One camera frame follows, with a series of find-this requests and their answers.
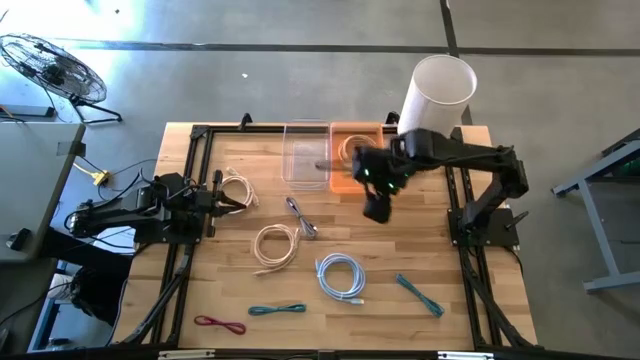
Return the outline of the white lamp with wooden base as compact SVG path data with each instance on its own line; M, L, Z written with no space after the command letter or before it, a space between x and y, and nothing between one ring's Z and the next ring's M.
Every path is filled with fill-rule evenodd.
M433 55L414 68L397 124L397 134L426 129L449 135L476 92L476 73L465 61Z

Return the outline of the orange plastic bin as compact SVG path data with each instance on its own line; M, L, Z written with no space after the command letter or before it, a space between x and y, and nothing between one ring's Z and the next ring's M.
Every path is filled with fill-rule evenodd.
M384 143L383 126L380 123L334 122L330 126L331 160L352 165L352 153L358 145L381 148ZM352 195L364 192L351 173L331 172L329 187L335 194Z

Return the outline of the silver metal bracket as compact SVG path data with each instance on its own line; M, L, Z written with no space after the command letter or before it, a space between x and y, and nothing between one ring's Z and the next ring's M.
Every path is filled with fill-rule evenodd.
M157 360L206 360L216 355L214 349L179 349L160 351Z
M466 351L438 351L438 360L495 360L493 353Z

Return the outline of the grey tape strip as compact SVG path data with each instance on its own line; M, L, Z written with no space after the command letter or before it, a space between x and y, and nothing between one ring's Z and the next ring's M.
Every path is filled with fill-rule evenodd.
M73 155L84 157L86 154L86 144L82 141L69 141L57 143L57 156Z

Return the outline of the black chair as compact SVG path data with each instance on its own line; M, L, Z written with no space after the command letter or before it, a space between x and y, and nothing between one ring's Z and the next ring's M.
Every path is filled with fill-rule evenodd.
M115 324L131 256L98 248L53 228L46 232L40 256L78 265L71 283L71 303L91 317Z

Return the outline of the black floor fan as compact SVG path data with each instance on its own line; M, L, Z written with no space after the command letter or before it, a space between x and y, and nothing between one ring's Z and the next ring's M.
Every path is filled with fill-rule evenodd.
M47 96L65 98L83 124L123 121L118 112L98 106L107 97L102 78L63 48L29 34L6 34L0 36L0 55Z

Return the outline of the yellow power plug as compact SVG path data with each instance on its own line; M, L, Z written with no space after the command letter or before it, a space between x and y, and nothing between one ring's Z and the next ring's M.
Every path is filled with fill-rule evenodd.
M80 172L88 175L89 177L92 178L92 183L94 186L99 187L102 185L105 185L111 174L108 171L104 171L104 170L97 170L97 171L91 171L91 170L87 170L83 167L81 167L80 165L74 163L73 166L78 169Z

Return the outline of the white paper sheet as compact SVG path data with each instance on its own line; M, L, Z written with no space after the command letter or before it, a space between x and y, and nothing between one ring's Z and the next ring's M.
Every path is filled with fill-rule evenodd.
M101 249L115 253L133 253L135 230L131 227L117 227L106 229L95 235L93 244Z

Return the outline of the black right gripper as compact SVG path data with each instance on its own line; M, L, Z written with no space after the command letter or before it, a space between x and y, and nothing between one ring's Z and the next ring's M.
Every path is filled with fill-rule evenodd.
M408 175L394 164L390 150L370 146L354 148L352 165L339 160L322 160L316 161L315 167L332 173L352 172L353 179L363 185L367 196L396 195L408 182Z

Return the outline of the grey metal cart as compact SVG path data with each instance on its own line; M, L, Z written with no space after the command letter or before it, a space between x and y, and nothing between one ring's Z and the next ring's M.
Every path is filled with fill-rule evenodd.
M600 152L551 192L561 198L580 193L608 274L583 283L588 293L640 285L640 270L622 271L611 244L640 245L640 128Z

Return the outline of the small black device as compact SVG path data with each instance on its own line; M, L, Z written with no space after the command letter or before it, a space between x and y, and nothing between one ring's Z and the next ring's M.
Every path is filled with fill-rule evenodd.
M5 245L14 251L21 251L26 241L31 237L32 232L27 228L22 228L17 232L6 236Z

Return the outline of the grey side table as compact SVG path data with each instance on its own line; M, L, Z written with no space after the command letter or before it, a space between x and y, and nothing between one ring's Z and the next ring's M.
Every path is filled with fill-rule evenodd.
M57 156L57 143L82 141L82 124L0 123L0 263L39 256L76 156ZM5 245L6 236L29 229L21 251Z

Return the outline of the black aluminium table frame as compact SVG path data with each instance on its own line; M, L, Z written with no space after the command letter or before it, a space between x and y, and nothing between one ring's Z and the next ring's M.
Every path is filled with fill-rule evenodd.
M447 213L490 175L438 169L413 177L385 225L363 216L359 194L298 191L282 180L282 125L245 132L217 123L208 135L169 124L156 170L187 160L233 168L259 203L215 223L195 249L178 343L183 348L469 350L472 331L458 249ZM294 196L319 230L283 270L264 274L252 241L266 226L297 226Z

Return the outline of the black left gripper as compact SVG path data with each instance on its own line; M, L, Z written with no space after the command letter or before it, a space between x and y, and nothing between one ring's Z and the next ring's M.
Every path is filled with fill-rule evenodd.
M208 224L206 225L206 235L213 237L215 235L215 219L228 214L237 214L245 210L245 204L238 202L221 191L221 184L223 181L223 173L221 170L216 170L213 175L213 188L211 190L199 189L196 192L195 205L199 213L204 213L209 216ZM222 203L225 206L220 208L220 200L222 195Z

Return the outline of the clear plastic bin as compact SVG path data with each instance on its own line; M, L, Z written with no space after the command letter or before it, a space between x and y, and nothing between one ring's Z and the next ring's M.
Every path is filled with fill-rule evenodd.
M329 159L329 124L304 119L284 125L282 180L296 191L325 190L329 173L316 167Z

